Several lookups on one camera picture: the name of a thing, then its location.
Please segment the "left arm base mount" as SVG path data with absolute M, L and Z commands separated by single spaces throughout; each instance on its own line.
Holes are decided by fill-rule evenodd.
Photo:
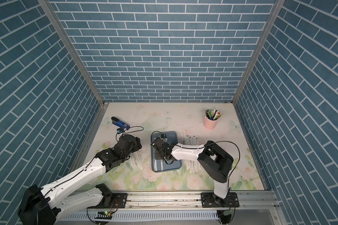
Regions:
M 127 197 L 127 193 L 113 193 L 110 196 L 106 195 L 98 205 L 89 207 L 89 209 L 123 209 L 125 208 Z

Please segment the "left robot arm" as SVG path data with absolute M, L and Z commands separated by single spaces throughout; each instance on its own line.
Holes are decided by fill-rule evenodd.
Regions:
M 24 225 L 53 225 L 61 218 L 85 208 L 106 208 L 115 204 L 112 191 L 105 184 L 80 194 L 73 195 L 78 188 L 123 163 L 131 153 L 142 147 L 140 139 L 124 135 L 112 147 L 97 153 L 79 169 L 54 181 L 26 189 L 18 209 Z

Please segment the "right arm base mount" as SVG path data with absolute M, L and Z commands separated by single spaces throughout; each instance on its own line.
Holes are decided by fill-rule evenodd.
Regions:
M 203 208 L 225 208 L 239 207 L 237 193 L 229 192 L 224 199 L 216 196 L 213 192 L 201 193 L 201 204 Z

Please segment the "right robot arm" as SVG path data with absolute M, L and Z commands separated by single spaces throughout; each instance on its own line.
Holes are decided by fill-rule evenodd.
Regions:
M 168 144 L 156 138 L 151 146 L 166 160 L 189 160 L 199 162 L 208 175 L 214 179 L 214 195 L 225 199 L 229 191 L 229 173 L 234 159 L 213 141 L 203 145 Z

